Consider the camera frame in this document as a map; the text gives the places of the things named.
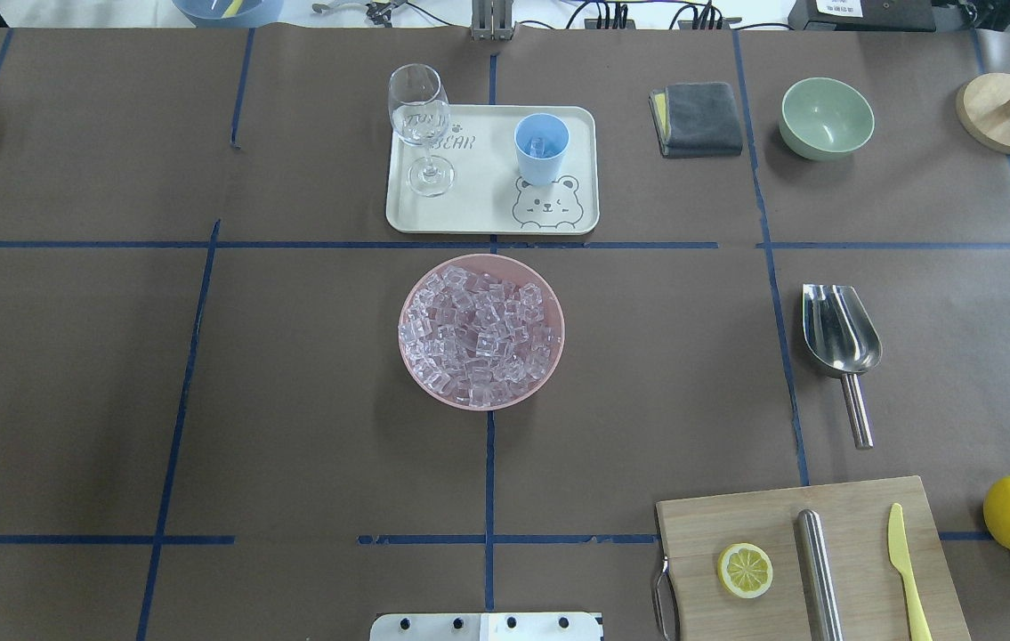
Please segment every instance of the metal bracket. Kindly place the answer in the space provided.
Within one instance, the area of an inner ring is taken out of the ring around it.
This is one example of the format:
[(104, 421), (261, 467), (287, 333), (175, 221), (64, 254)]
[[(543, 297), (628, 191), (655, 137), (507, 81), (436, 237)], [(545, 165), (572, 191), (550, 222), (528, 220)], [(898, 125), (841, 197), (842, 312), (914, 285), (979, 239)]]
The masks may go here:
[(512, 0), (473, 0), (474, 40), (512, 40)]
[(384, 26), (393, 27), (394, 23), (390, 20), (390, 15), (394, 12), (394, 9), (401, 7), (405, 4), (407, 0), (393, 0), (391, 3), (379, 3), (378, 0), (374, 3), (367, 3), (366, 0), (330, 0), (329, 3), (315, 3), (310, 5), (310, 10), (316, 13), (321, 13), (323, 11), (332, 11), (341, 7), (343, 4), (365, 4), (366, 5), (366, 17), (371, 21), (371, 23)]
[(593, 613), (457, 613), (382, 615), (371, 641), (603, 641)]
[[(660, 594), (660, 587), (663, 587), (663, 577), (667, 577), (668, 583), (670, 583), (671, 558), (667, 554), (663, 555), (663, 565), (660, 565), (659, 572), (654, 573), (654, 590), (651, 591), (650, 596), (651, 596), (651, 605), (654, 606), (654, 625), (659, 626), (659, 630), (661, 633), (663, 633), (663, 638), (665, 638), (665, 640), (675, 641), (675, 638), (673, 638), (667, 632), (667, 623), (664, 623), (664, 620), (667, 617), (663, 615), (663, 595)], [(671, 598), (672, 599), (675, 598), (675, 590), (673, 590), (673, 587), (671, 590)], [(675, 618), (677, 622), (675, 628), (675, 636), (678, 637), (679, 636), (678, 607), (675, 606), (675, 609), (676, 609)]]

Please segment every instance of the yellow knife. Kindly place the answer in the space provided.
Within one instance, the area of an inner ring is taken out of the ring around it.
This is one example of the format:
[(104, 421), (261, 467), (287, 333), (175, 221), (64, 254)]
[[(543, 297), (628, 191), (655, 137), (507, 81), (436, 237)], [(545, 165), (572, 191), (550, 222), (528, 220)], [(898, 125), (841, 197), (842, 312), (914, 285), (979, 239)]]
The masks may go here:
[(900, 503), (892, 504), (888, 514), (888, 559), (904, 579), (904, 600), (908, 602), (908, 633), (912, 641), (931, 641), (924, 608), (920, 606), (920, 593), (916, 592), (916, 575), (912, 573), (912, 559), (908, 556), (908, 536), (904, 534), (904, 510)]
[(232, 0), (232, 4), (228, 4), (228, 8), (223, 12), (221, 18), (230, 18), (235, 16), (239, 12), (239, 8), (243, 7), (243, 0)]

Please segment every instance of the blue cup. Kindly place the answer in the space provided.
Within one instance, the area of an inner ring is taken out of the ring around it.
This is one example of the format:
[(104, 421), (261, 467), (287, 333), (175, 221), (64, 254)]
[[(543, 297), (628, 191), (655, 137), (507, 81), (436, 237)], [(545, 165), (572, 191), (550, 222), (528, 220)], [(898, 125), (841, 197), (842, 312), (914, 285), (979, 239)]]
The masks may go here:
[(184, 16), (192, 20), (192, 24), (202, 27), (234, 27), (251, 28), (273, 23), (280, 19), (284, 8), (284, 0), (243, 0), (235, 16), (223, 17), (228, 10), (230, 0), (172, 0), (172, 4), (180, 9)]
[(516, 125), (516, 163), (529, 185), (548, 185), (561, 178), (569, 149), (569, 125), (552, 114), (532, 114)]

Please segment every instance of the blue bowl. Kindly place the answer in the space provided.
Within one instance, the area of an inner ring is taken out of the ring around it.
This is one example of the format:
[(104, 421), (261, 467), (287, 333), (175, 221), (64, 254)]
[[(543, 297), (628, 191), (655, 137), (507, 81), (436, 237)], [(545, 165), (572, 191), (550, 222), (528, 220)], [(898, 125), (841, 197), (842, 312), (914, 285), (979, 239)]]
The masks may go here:
[(230, 0), (172, 0), (172, 4), (180, 9), (184, 16), (192, 20), (192, 24), (203, 27), (228, 26), (235, 28), (251, 28), (273, 23), (280, 19), (284, 8), (284, 0), (243, 0), (243, 7), (235, 16), (224, 18)]

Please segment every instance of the cutting board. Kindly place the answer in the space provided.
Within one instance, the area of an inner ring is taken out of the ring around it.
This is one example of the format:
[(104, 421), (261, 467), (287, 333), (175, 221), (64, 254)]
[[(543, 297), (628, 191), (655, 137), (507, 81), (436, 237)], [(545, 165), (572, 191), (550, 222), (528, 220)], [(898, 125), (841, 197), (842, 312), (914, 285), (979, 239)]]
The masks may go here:
[[(809, 614), (794, 521), (810, 508), (821, 516), (843, 637), (899, 641), (908, 636), (900, 575), (888, 560), (888, 511), (904, 508), (916, 586), (935, 641), (970, 641), (968, 624), (939, 532), (919, 477), (794, 487), (655, 504), (663, 551), (679, 608), (680, 638), (770, 638), (810, 641)], [(764, 548), (774, 582), (756, 600), (740, 600), (717, 579), (728, 544)]]

